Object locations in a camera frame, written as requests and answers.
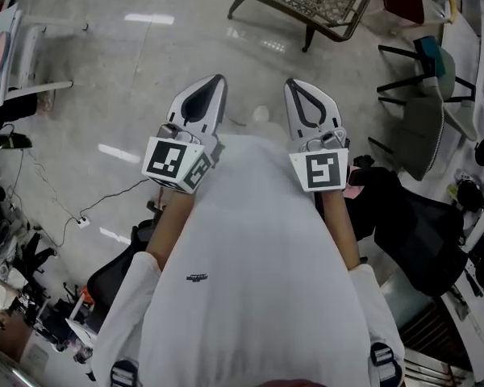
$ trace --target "chair leg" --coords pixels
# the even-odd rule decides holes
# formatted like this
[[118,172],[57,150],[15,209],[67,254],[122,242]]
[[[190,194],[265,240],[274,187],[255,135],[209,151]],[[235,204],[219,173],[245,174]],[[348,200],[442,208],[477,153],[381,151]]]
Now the chair leg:
[[377,87],[377,92],[380,93],[380,92],[385,92],[386,90],[396,89],[398,87],[417,85],[418,83],[423,81],[424,78],[425,76],[416,76],[416,77],[410,77],[402,81],[395,81],[393,83],[389,83],[388,85]]
[[228,19],[230,19],[230,20],[233,19],[233,13],[238,8],[238,6],[240,6],[243,2],[244,2],[244,0],[235,0],[233,2],[232,6],[229,8],[229,11],[227,13]]
[[54,19],[52,17],[44,17],[44,16],[31,16],[25,15],[22,18],[23,24],[41,24],[41,25],[49,25],[49,26],[63,26],[63,27],[71,27],[75,29],[82,29],[84,31],[88,30],[88,23],[85,22],[74,22],[73,20],[67,19]]
[[20,98],[28,94],[38,94],[41,92],[47,92],[49,90],[68,89],[69,87],[72,87],[72,86],[73,86],[73,81],[57,81],[55,83],[47,83],[46,85],[28,86],[22,89],[10,90],[9,92],[6,93],[6,100]]
[[378,142],[376,139],[373,138],[368,138],[368,141],[371,144],[377,145],[380,149],[382,149],[384,152],[389,153],[390,155],[393,155],[394,151],[391,148],[388,148],[385,144],[381,144]]
[[305,34],[305,47],[301,49],[303,53],[308,51],[312,43],[312,39],[314,38],[315,29],[313,27],[307,26],[307,33]]
[[378,50],[380,50],[380,52],[390,52],[400,56],[410,57],[411,59],[419,59],[419,55],[416,52],[409,52],[408,50],[403,50],[401,48],[392,48],[391,46],[384,46],[383,44],[378,45]]
[[399,99],[395,99],[395,98],[380,97],[380,98],[378,98],[378,100],[380,102],[394,103],[395,105],[400,105],[400,106],[405,106],[407,104],[407,102],[405,102],[404,100],[399,100]]

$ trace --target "person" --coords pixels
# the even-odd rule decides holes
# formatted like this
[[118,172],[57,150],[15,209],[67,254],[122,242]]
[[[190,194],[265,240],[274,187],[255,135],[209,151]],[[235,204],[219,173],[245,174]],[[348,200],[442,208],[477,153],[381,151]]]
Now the person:
[[284,148],[223,144],[135,254],[94,346],[98,385],[125,359],[142,385],[401,385],[404,348],[342,192],[322,194],[323,219]]
[[43,265],[50,256],[56,256],[53,248],[47,248],[35,253],[41,239],[40,234],[34,234],[23,249],[22,258],[16,257],[13,268],[7,279],[0,279],[0,330],[6,329],[6,322],[10,316],[10,307],[16,298],[20,298],[23,287],[32,280],[34,272]]

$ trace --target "forearm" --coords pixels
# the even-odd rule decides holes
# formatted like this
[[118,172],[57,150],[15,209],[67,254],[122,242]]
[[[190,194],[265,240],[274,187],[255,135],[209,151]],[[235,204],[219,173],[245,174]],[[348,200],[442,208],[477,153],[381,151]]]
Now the forearm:
[[323,193],[324,222],[348,270],[360,264],[357,239],[349,219],[342,191]]
[[20,292],[16,288],[13,288],[9,284],[7,284],[6,282],[0,281],[0,286],[5,288],[7,291],[9,291],[11,293],[14,293],[16,297],[19,297]]
[[194,207],[194,201],[195,195],[173,192],[152,234],[146,251],[156,258],[162,271]]

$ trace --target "black office chair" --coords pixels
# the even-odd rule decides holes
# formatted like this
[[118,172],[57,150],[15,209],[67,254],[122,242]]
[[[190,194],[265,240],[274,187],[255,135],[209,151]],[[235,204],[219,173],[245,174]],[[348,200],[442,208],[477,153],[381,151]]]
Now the black office chair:
[[132,257],[137,252],[145,251],[162,211],[156,210],[155,213],[154,219],[148,219],[141,222],[138,227],[133,227],[131,245],[110,263],[100,268],[88,280],[87,288],[94,300],[94,309],[86,319],[86,325],[93,331],[98,333],[102,323],[104,323],[131,265]]
[[374,231],[375,243],[418,291],[429,297],[448,291],[468,260],[459,248],[459,210],[404,189],[385,168],[355,170],[348,183],[365,187],[356,199],[346,200],[357,238]]

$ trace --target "printed logo on shirt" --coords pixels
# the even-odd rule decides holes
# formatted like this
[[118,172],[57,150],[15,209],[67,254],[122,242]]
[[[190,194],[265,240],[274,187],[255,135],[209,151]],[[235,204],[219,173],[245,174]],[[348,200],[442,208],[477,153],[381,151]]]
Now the printed logo on shirt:
[[192,282],[200,282],[204,281],[208,278],[206,274],[199,274],[199,275],[189,275],[186,280],[187,281],[192,281]]
[[163,140],[158,141],[148,164],[147,172],[175,178],[183,161],[185,150],[185,145],[173,144]]
[[340,172],[337,153],[329,152],[307,156],[307,181],[309,188],[339,185]]

